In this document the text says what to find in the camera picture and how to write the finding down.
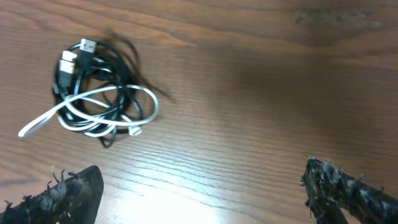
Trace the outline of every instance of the wood grain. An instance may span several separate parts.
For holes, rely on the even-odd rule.
[[[398,3],[316,0],[0,1],[0,200],[21,201],[50,166],[99,166],[97,223],[313,223],[299,186],[305,155],[398,197]],[[369,13],[305,26],[303,10]],[[112,28],[170,93],[138,138],[103,149],[54,119],[61,50]],[[0,210],[5,203],[0,203]]]

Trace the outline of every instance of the black cable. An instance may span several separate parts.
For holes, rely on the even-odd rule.
[[[110,85],[118,86],[116,99],[114,101],[109,101],[107,97],[103,95],[104,100],[110,105],[110,107],[97,114],[91,114],[86,109],[84,100],[76,100],[73,102],[73,105],[78,110],[97,118],[102,117],[103,119],[120,121],[121,115],[128,110],[131,104],[133,104],[137,111],[138,118],[132,119],[144,119],[141,107],[134,97],[136,91],[126,87],[126,85],[137,85],[137,76],[139,74],[136,73],[137,70],[135,70],[135,73],[130,70],[124,61],[122,54],[106,42],[86,39],[82,39],[81,43],[67,48],[66,51],[72,52],[78,49],[79,53],[78,55],[75,55],[76,57],[74,59],[65,59],[61,56],[55,67],[53,80],[53,96],[55,104],[57,105],[63,102],[68,95],[76,95],[85,91],[82,90],[82,83],[89,82],[91,79],[94,79],[104,82],[99,86],[99,88]],[[61,65],[61,63],[69,63],[73,66],[73,69],[65,72],[64,66]],[[92,123],[92,121],[87,121],[79,116],[75,116],[67,108],[60,109],[58,114],[69,126],[84,127]],[[108,124],[97,124],[91,128],[76,132],[98,134],[107,130],[109,127],[110,125]],[[117,134],[127,133],[129,133],[128,128],[118,129],[118,127],[115,126],[110,133],[110,138],[98,137],[98,139],[105,148],[108,148],[114,143]]]

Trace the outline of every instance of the coiled cable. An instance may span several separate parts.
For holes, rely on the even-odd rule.
[[[74,54],[73,51],[77,49],[79,53]],[[90,79],[105,83],[82,93],[82,83]],[[107,103],[88,97],[110,90],[117,91],[113,102],[104,94]],[[154,111],[148,118],[144,118],[140,104],[134,97],[136,90],[146,92],[154,101]],[[140,134],[140,125],[152,121],[159,113],[157,97],[148,88],[137,85],[137,74],[129,69],[119,51],[106,42],[88,39],[82,39],[61,55],[54,72],[53,97],[55,106],[23,127],[18,136],[33,133],[58,112],[58,120],[64,128],[96,137],[108,148],[114,143],[117,134]],[[99,105],[104,111],[90,114],[84,101]],[[131,104],[137,111],[136,118],[126,114]]]

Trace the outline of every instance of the usb plug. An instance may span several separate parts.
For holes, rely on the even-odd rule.
[[[142,129],[140,126],[129,126],[129,135],[130,136],[138,136],[142,133]]]
[[[91,68],[96,46],[97,42],[92,40],[82,39],[80,41],[78,61],[81,72],[87,72]]]
[[[68,88],[72,85],[73,75],[75,74],[75,60],[77,54],[64,50],[58,65],[59,85]]]

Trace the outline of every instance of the micro usb connector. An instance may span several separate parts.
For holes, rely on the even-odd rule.
[[[142,129],[140,126],[129,126],[129,135],[130,136],[138,136],[142,133]]]
[[[68,88],[72,85],[75,74],[75,60],[77,54],[64,50],[58,65],[58,82],[60,86]]]

